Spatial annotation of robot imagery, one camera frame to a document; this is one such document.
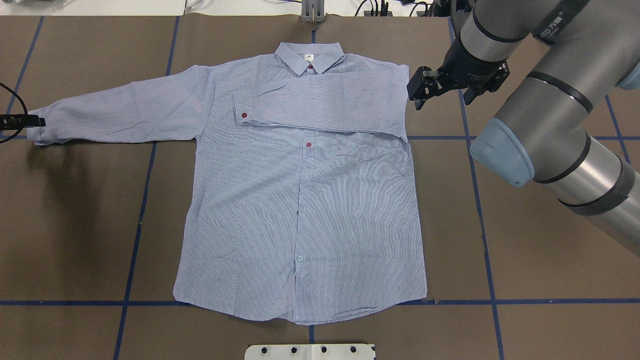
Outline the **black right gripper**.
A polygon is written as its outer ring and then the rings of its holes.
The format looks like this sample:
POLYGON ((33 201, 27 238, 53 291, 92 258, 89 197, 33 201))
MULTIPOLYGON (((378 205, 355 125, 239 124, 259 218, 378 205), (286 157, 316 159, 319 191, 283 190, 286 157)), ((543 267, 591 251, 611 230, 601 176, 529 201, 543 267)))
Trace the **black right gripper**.
POLYGON ((441 88, 445 92, 465 89, 462 99, 470 105, 484 93, 498 91, 509 75, 506 61, 478 59, 455 39, 438 71, 428 66, 416 69, 406 85, 407 97, 421 111, 427 100, 440 95, 441 88))

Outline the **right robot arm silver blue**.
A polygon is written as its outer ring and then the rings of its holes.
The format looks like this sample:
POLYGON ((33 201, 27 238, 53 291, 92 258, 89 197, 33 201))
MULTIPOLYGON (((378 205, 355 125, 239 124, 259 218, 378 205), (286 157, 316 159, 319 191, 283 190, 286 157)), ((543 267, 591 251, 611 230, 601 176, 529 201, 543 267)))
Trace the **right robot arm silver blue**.
POLYGON ((437 69, 407 84, 417 110, 463 90, 466 105, 496 92, 507 60, 528 35, 548 51, 470 146, 470 155, 508 182, 533 181, 574 214, 639 253, 639 173, 581 123, 608 92, 639 88, 637 0, 435 0, 455 39, 437 69))

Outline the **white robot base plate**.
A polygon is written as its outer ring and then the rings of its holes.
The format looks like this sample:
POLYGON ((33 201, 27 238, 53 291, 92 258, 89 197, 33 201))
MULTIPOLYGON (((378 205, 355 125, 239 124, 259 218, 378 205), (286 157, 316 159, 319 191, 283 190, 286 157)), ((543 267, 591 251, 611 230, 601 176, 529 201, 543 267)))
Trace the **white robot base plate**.
POLYGON ((376 360, 374 344, 255 344, 247 347, 245 360, 376 360))

